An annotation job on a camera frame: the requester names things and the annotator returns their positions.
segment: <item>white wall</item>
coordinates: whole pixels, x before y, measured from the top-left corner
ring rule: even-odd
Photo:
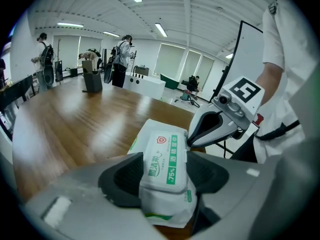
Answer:
[[[101,45],[101,53],[102,49],[108,49],[112,50],[113,47],[115,47],[118,43],[118,40],[116,40],[114,37],[106,36],[102,39],[102,45]]]
[[[14,83],[36,72],[31,62],[34,57],[36,57],[35,41],[29,28],[28,11],[25,11],[16,24],[11,40],[10,72]]]
[[[222,70],[224,70],[227,65],[224,61],[212,56],[211,54],[208,54],[198,49],[194,49],[192,47],[188,48],[182,44],[176,44],[176,43],[160,41],[160,40],[148,40],[148,39],[134,39],[132,41],[132,44],[134,45],[134,47],[131,48],[130,51],[131,52],[137,51],[134,65],[137,65],[137,66],[145,65],[147,68],[149,68],[150,77],[156,77],[155,75],[153,75],[153,73],[156,66],[160,44],[168,44],[168,45],[174,45],[174,46],[185,48],[184,56],[182,56],[182,60],[176,75],[176,79],[179,79],[179,76],[182,72],[184,61],[187,57],[188,50],[201,53],[202,55],[207,56],[208,58],[214,60],[212,69],[203,87],[203,90],[198,94],[199,97],[207,101],[210,100],[211,96],[214,94],[213,90],[218,85],[220,78],[223,74]]]
[[[160,49],[160,41],[147,39],[134,39],[130,52],[136,51],[134,65],[149,68],[149,76],[154,76],[158,52]]]

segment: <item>black strap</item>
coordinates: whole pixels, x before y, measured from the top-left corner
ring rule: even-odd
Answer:
[[[122,44],[125,42],[126,40],[124,40],[122,43],[120,43],[120,45],[118,46],[120,48],[120,46],[122,46]]]
[[[285,135],[286,132],[292,130],[293,128],[297,127],[298,125],[300,125],[299,120],[294,121],[292,124],[290,124],[288,126],[285,126],[285,124],[282,122],[281,126],[278,129],[275,129],[275,130],[273,130],[265,135],[262,135],[262,136],[255,135],[255,137],[257,139],[259,139],[260,141],[271,141],[275,138],[279,138],[279,137]]]

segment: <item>black frame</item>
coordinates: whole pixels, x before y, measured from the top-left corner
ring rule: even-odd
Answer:
[[[242,26],[243,26],[243,24],[247,24],[247,25],[249,25],[250,27],[252,27],[252,28],[260,31],[261,33],[263,33],[263,31],[260,30],[259,28],[257,28],[256,26],[253,26],[253,25],[251,25],[251,24],[249,24],[249,23],[241,20],[241,22],[240,22],[240,28],[239,28],[239,32],[238,32],[238,37],[236,38],[236,43],[235,43],[235,47],[234,47],[232,59],[231,59],[229,65],[225,67],[225,70],[224,70],[224,72],[223,72],[223,75],[221,76],[221,79],[220,79],[218,85],[216,86],[216,89],[213,90],[213,95],[212,95],[209,103],[212,101],[212,99],[213,99],[215,96],[218,95],[218,93],[220,92],[222,86],[223,86],[224,83],[225,83],[225,80],[226,80],[226,78],[227,78],[227,76],[228,76],[229,70],[230,70],[230,68],[231,68],[231,66],[232,66],[232,63],[234,62],[234,58],[235,58],[235,56],[236,56],[236,52],[237,52],[237,49],[238,49],[238,44],[239,44],[239,40],[240,40],[240,36],[241,36],[241,31],[242,31]]]

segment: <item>person's arm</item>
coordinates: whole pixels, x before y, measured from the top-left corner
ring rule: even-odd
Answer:
[[[277,91],[285,69],[285,56],[275,18],[266,10],[263,14],[263,63],[262,74],[256,83],[264,88],[261,105],[267,103]]]
[[[277,91],[282,73],[283,69],[273,63],[267,62],[264,65],[262,74],[255,81],[264,89],[261,106],[267,103]]]
[[[37,54],[37,57],[34,57],[32,60],[33,60],[33,63],[37,63],[39,60],[40,60],[40,57],[42,55],[42,52],[44,51],[45,49],[45,46],[43,43],[38,43],[36,45],[36,54]]]
[[[123,59],[126,59],[127,57],[131,57],[129,50],[130,50],[129,43],[128,42],[123,43],[123,48],[121,53],[121,56]]]

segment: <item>wooden table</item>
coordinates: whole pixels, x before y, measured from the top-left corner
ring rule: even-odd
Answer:
[[[112,85],[83,93],[84,79],[40,93],[23,103],[13,131],[13,168],[24,201],[64,172],[127,154],[148,119],[189,128],[191,112]],[[184,229],[157,227],[170,239]]]

